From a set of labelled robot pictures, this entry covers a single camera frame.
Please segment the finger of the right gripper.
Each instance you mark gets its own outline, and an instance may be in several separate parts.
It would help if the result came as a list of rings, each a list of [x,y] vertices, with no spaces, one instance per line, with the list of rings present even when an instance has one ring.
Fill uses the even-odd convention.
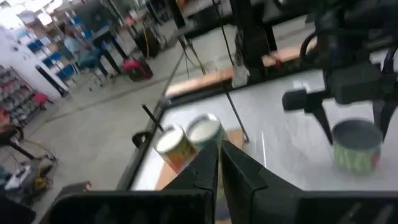
[[[374,124],[380,129],[383,139],[386,138],[389,123],[397,107],[398,101],[373,101]]]
[[[306,113],[311,113],[312,115],[314,115],[314,117],[316,118],[316,120],[318,121],[320,126],[322,127],[329,144],[332,145],[333,138],[331,135],[331,129],[330,129],[330,125],[328,122],[328,118],[326,116],[325,109],[322,105],[322,101],[315,101],[315,102],[309,103],[309,105],[307,106],[307,109],[306,109]]]

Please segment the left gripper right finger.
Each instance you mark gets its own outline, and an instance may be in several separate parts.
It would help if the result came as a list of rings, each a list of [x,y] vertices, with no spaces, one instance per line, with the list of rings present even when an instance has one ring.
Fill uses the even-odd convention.
[[[300,189],[237,148],[221,145],[223,185],[232,224],[294,224]]]

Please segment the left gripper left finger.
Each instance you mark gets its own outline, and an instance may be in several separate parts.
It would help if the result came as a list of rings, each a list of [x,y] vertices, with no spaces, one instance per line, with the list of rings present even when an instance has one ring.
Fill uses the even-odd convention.
[[[208,143],[164,190],[204,190],[216,198],[218,185],[218,145]]]

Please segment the yellow orange label tin can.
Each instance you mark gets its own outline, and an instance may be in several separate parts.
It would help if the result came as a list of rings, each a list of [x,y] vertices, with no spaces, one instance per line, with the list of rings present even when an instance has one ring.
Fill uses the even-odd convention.
[[[164,161],[178,173],[196,154],[195,146],[179,125],[167,126],[155,145],[155,150]]]

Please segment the teal label tin can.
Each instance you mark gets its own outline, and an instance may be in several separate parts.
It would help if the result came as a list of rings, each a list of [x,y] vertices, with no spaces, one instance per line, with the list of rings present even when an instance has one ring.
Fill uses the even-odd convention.
[[[221,121],[214,114],[201,114],[197,116],[187,127],[187,138],[195,146],[197,151],[201,151],[209,142],[217,143],[228,140],[228,135],[224,130]]]

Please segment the green label tin can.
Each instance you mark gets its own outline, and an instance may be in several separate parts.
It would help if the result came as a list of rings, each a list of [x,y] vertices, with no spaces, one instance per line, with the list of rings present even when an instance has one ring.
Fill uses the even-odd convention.
[[[341,170],[368,175],[377,168],[384,139],[372,121],[342,120],[334,125],[331,136],[333,158]]]

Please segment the red and black bag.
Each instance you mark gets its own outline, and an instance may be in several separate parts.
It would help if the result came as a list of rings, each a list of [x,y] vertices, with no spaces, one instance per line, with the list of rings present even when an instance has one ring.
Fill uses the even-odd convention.
[[[134,82],[150,80],[153,77],[149,64],[143,58],[125,60],[123,70]]]

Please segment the grey tripod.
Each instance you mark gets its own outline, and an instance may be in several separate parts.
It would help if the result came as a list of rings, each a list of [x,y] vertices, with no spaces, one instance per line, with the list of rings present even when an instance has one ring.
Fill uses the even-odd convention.
[[[203,88],[208,74],[208,70],[198,57],[192,42],[183,37],[179,37],[178,40],[183,51],[177,69],[182,67],[183,70],[171,75],[165,89],[167,97],[178,96]]]

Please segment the black desk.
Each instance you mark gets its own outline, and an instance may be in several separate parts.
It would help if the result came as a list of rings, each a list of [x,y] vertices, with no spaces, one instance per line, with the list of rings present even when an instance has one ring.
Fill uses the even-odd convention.
[[[120,56],[122,56],[122,59],[128,59],[127,54],[117,42],[115,35],[111,32],[109,26],[105,26],[101,28],[99,31],[95,32],[91,36],[90,41],[105,56],[105,58],[108,60],[109,64],[114,68],[117,74],[118,75],[122,74],[120,66],[115,62],[115,60],[109,53],[108,49],[106,47],[103,47],[104,42],[110,41],[113,44],[114,48],[118,51]]]

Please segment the shelving with blue bins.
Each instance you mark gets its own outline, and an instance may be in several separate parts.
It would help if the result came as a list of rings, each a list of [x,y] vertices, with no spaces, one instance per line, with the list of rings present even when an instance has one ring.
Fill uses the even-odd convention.
[[[38,19],[25,23],[18,40],[55,73],[66,86],[76,84],[79,74],[75,60],[63,44],[63,34],[56,23],[43,25]]]

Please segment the yellow and black device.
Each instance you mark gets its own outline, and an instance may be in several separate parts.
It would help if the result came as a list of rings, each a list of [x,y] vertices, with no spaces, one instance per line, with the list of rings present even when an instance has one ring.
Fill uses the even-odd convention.
[[[5,193],[19,197],[20,200],[32,200],[53,184],[49,175],[54,168],[55,165],[51,162],[23,162],[0,189]]]

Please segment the red stool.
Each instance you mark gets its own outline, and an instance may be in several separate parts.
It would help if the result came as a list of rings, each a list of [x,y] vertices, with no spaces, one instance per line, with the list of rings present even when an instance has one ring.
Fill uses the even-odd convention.
[[[45,105],[47,103],[49,103],[51,105],[53,104],[53,101],[50,100],[46,94],[41,93],[41,92],[36,92],[34,94],[34,101],[38,104],[38,106],[41,110],[46,110]]]

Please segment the person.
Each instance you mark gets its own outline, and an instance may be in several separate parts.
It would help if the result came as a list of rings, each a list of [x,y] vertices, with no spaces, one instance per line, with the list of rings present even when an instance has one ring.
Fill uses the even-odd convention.
[[[76,36],[73,28],[68,24],[60,25],[60,30],[64,34],[63,43],[65,47],[74,56],[77,64],[83,66],[90,54],[90,46]]]

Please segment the rack of colourful items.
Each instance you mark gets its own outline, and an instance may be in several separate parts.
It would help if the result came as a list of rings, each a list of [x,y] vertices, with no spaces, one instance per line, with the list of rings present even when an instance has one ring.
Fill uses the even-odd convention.
[[[35,90],[12,67],[0,65],[0,109],[10,116],[12,124],[26,126],[40,110],[35,96]]]

